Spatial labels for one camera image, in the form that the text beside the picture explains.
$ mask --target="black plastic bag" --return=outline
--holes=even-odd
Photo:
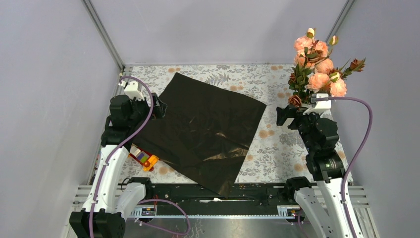
[[[133,143],[228,197],[266,105],[179,73],[159,98],[165,118],[149,121]]]

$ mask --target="peach flower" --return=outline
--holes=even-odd
[[[315,72],[329,74],[333,68],[332,60],[326,59],[315,65]]]
[[[303,64],[305,63],[305,57],[300,57],[300,55],[305,55],[304,50],[298,51],[298,54],[295,56],[295,64],[299,64],[299,66],[303,66]],[[313,63],[306,63],[306,67],[310,68],[313,67],[314,64]]]
[[[312,39],[307,36],[299,37],[295,41],[295,49],[297,51],[302,51],[305,49],[305,47],[310,48],[312,46]]]
[[[322,57],[326,57],[328,55],[328,46],[324,41],[318,41],[315,46],[315,50],[322,51]]]
[[[329,77],[325,73],[314,73],[309,78],[309,84],[307,88],[314,92],[318,92],[321,88],[325,87],[329,83]]]
[[[337,82],[331,83],[330,93],[334,97],[344,97],[347,93],[346,83],[343,79],[338,79]]]

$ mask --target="white wall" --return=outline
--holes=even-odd
[[[365,187],[381,238],[420,234],[412,221],[420,213],[419,10],[417,0],[356,1],[332,54],[337,66],[367,58],[366,69],[347,80],[348,96],[368,101],[374,118],[354,177]],[[350,158],[365,133],[367,110],[350,102],[334,106]]]
[[[126,64],[292,62],[325,40],[346,0],[92,0]]]
[[[118,69],[79,0],[0,3],[0,237],[57,238]]]

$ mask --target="floral tablecloth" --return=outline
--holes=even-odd
[[[276,107],[287,106],[287,99],[293,93],[287,83],[291,67],[290,64],[135,66],[131,75],[143,80],[158,95],[179,72],[264,102],[267,108],[236,183],[286,182],[296,176],[306,176],[313,181],[305,165],[307,152],[297,131],[287,132],[276,126]],[[322,116],[332,118],[330,111]],[[347,166],[340,142],[336,150]],[[152,172],[145,172],[138,162],[130,158],[124,163],[120,182],[127,177],[150,177],[155,183],[194,183],[162,161],[155,165]]]

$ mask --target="black fabric sheet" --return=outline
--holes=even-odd
[[[159,98],[165,118],[149,121],[133,143],[228,197],[266,105],[179,73]]]

